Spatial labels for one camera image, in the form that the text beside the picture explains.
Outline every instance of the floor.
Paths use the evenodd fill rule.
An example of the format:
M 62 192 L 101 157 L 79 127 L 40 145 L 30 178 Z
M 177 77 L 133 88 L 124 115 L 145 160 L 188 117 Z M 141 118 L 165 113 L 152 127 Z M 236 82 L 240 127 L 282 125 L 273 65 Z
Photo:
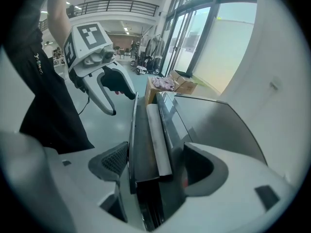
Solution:
M 122 59 L 119 61 L 117 56 L 116 61 L 127 69 L 135 91 L 139 94 L 138 105 L 141 104 L 144 106 L 144 94 L 149 75 L 137 75 L 135 73 L 136 70 L 130 66 L 129 60 L 123 61 Z M 87 102 L 87 94 L 74 87 L 72 81 L 67 78 L 67 70 L 65 70 L 64 67 L 55 70 L 66 80 L 66 86 L 73 103 L 77 111 L 80 112 Z M 125 95 L 116 95 L 108 89 L 106 89 L 106 91 L 115 105 L 117 111 L 115 116 L 109 116 L 103 113 L 93 101 L 90 101 L 80 115 L 90 142 L 96 148 L 102 149 L 103 151 L 108 150 L 123 141 L 129 140 L 134 105 L 134 101 L 129 100 Z M 128 217 L 128 223 L 133 227 L 145 230 L 137 197 L 136 195 L 131 195 L 129 192 L 127 168 L 121 176 L 120 190 L 125 213 Z

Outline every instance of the white wall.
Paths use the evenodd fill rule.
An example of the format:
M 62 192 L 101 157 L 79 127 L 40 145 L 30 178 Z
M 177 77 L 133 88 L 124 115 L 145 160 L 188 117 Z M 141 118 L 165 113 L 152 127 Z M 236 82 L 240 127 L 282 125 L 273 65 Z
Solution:
M 268 166 L 296 187 L 311 159 L 310 68 L 310 51 L 287 8 L 258 0 L 245 56 L 220 96 L 248 125 Z
M 222 93 L 245 54 L 253 24 L 215 20 L 193 74 Z
M 163 27 L 166 21 L 166 16 L 168 14 L 170 5 L 172 0 L 162 0 L 162 3 L 160 4 L 159 9 L 156 11 L 156 19 L 158 21 L 158 25 L 156 28 L 155 35 L 161 34 L 163 31 Z
M 40 14 L 40 21 L 44 21 L 46 18 L 48 18 L 48 14 L 47 13 L 41 13 Z

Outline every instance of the black cable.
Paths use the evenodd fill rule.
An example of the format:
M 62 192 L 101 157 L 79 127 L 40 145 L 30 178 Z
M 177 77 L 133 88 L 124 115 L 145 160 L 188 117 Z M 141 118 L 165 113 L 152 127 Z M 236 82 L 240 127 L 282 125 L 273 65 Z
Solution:
M 84 109 L 86 108 L 86 106 L 89 104 L 89 96 L 87 97 L 87 102 L 86 105 L 84 106 L 84 108 L 82 109 L 82 111 L 79 113 L 79 115 L 84 111 Z

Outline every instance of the glass door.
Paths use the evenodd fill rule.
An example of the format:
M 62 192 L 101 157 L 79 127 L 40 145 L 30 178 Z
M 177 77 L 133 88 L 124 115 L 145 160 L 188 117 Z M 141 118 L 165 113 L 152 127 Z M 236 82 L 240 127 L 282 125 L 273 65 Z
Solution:
M 178 17 L 177 23 L 175 28 L 173 29 L 173 34 L 172 34 L 172 38 L 171 41 L 168 42 L 167 44 L 169 44 L 169 49 L 168 52 L 166 54 L 166 56 L 164 57 L 164 64 L 161 70 L 161 74 L 165 77 L 168 73 L 169 70 L 169 66 L 171 65 L 172 59 L 175 56 L 176 53 L 176 46 L 179 43 L 180 40 L 180 36 L 181 36 L 181 32 L 184 29 L 184 25 L 185 25 L 185 21 L 188 18 L 188 14 L 185 15 L 181 15 L 180 17 Z M 163 39 L 166 38 L 165 36 L 169 34 L 170 31 L 165 31 L 163 34 Z
M 187 72 L 190 61 L 201 38 L 209 9 L 208 7 L 192 12 L 189 26 L 184 30 L 185 33 L 183 37 L 181 37 L 178 53 L 172 61 L 174 70 Z

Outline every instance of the black rectangle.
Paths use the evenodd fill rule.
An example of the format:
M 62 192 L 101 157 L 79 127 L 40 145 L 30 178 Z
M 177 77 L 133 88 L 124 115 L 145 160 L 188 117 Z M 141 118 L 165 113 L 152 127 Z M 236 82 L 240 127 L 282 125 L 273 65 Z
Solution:
M 77 29 L 89 50 L 106 43 L 97 23 L 78 26 Z
M 274 192 L 274 190 L 272 190 L 269 185 L 256 187 L 255 191 L 266 211 L 272 208 L 280 200 L 278 195 Z
M 71 67 L 72 63 L 76 59 L 76 52 L 74 50 L 73 40 L 72 40 L 72 33 L 68 36 L 65 45 L 64 45 L 64 55 L 65 60 L 67 62 L 68 68 Z
M 149 128 L 146 106 L 143 100 L 138 102 L 134 111 L 130 145 L 130 181 L 136 183 L 155 180 L 160 177 L 152 138 Z

